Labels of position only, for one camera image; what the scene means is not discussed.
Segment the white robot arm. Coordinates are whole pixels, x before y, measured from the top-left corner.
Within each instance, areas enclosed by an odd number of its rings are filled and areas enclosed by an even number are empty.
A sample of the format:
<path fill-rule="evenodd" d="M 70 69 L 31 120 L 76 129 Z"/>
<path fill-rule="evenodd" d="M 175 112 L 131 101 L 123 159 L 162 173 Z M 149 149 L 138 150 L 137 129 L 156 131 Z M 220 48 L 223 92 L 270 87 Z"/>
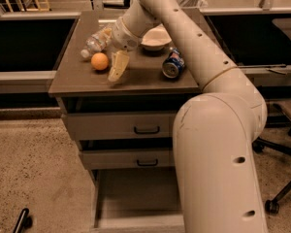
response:
<path fill-rule="evenodd" d="M 201 90 L 173 126 L 185 233 L 268 233 L 251 146 L 266 124 L 264 98 L 179 0 L 133 0 L 113 26 L 112 44 L 134 50 L 157 24 Z"/>

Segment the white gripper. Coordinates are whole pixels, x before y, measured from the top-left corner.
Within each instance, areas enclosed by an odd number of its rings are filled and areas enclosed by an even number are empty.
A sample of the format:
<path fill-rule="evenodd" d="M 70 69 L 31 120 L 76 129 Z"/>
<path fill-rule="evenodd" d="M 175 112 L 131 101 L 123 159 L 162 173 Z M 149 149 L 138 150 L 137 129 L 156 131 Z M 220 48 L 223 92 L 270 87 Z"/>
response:
<path fill-rule="evenodd" d="M 119 49 L 112 53 L 112 67 L 108 80 L 117 82 L 129 64 L 129 54 L 127 51 L 135 50 L 142 40 L 142 32 L 139 22 L 132 17 L 119 17 L 110 27 L 104 27 L 98 32 L 98 39 L 107 42 L 112 38 L 113 45 Z"/>

